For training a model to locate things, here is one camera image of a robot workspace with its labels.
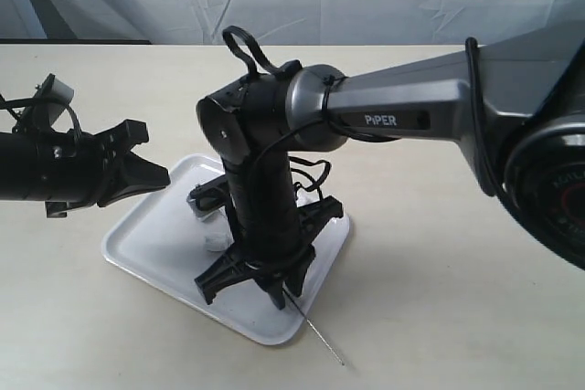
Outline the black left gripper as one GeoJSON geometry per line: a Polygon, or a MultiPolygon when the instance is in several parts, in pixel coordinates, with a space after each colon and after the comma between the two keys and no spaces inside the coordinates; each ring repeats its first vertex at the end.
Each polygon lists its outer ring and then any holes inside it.
{"type": "Polygon", "coordinates": [[[123,199],[167,188],[168,170],[133,152],[149,141],[146,123],[124,120],[95,135],[84,133],[73,154],[53,160],[48,175],[48,217],[65,217],[87,207],[106,207],[123,199]]]}

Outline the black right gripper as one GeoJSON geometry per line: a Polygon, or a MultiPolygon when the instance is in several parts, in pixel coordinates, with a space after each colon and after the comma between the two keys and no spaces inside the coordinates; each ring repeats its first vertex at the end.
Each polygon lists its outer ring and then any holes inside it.
{"type": "MultiPolygon", "coordinates": [[[[308,185],[285,179],[282,185],[246,184],[234,197],[229,191],[226,210],[232,244],[195,277],[207,304],[228,287],[252,279],[277,310],[286,306],[285,290],[303,294],[307,271],[316,256],[314,242],[325,226],[343,216],[341,202],[325,196],[323,177],[305,176],[308,185]]],[[[203,185],[225,184],[221,175],[203,185]]]]}

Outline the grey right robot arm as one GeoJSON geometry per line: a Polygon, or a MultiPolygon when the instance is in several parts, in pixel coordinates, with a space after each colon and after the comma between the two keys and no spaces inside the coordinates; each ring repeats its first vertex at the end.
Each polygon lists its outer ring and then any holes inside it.
{"type": "Polygon", "coordinates": [[[195,283],[206,302],[253,280],[282,308],[300,296],[314,240],[343,207],[298,206],[299,151],[347,140],[455,142],[486,195],[568,263],[584,264],[584,39],[514,38],[348,77],[328,65],[270,64],[256,46],[230,50],[245,76],[196,106],[224,173],[192,192],[224,208],[233,243],[195,283]]]}

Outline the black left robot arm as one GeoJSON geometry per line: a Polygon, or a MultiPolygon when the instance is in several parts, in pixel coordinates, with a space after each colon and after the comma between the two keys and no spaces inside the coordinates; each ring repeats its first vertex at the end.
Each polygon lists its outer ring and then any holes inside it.
{"type": "Polygon", "coordinates": [[[48,218],[163,190],[168,170],[132,152],[149,141],[146,124],[125,120],[97,134],[1,134],[1,199],[42,202],[48,218]]]}

